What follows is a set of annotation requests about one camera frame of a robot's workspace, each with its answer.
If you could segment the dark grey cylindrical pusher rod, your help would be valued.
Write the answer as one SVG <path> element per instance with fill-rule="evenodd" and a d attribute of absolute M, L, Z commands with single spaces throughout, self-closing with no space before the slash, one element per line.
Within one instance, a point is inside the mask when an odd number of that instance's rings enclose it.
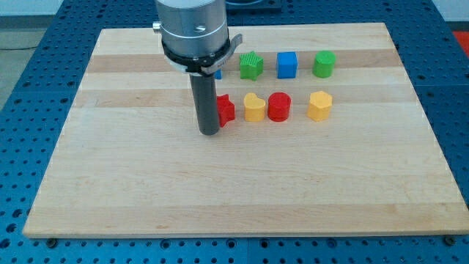
<path fill-rule="evenodd" d="M 215 77 L 190 76 L 190 82 L 199 130 L 206 136 L 212 136 L 220 128 Z"/>

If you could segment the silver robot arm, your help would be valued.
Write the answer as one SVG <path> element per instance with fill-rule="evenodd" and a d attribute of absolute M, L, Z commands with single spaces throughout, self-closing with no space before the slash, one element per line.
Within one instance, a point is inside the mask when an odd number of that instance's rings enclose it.
<path fill-rule="evenodd" d="M 169 63 L 190 78 L 199 130 L 206 136 L 220 128 L 215 72 L 243 42 L 229 36 L 224 0 L 155 0 L 160 34 Z"/>

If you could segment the black flange ring with clamp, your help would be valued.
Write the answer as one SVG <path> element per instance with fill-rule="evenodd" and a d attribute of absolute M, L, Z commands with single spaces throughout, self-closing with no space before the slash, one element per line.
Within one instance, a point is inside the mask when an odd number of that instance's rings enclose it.
<path fill-rule="evenodd" d="M 209 76 L 220 70 L 230 60 L 236 48 L 243 43 L 243 35 L 237 34 L 231 40 L 226 40 L 215 53 L 207 56 L 181 56 L 169 49 L 162 41 L 162 48 L 166 60 L 176 70 L 193 76 Z"/>

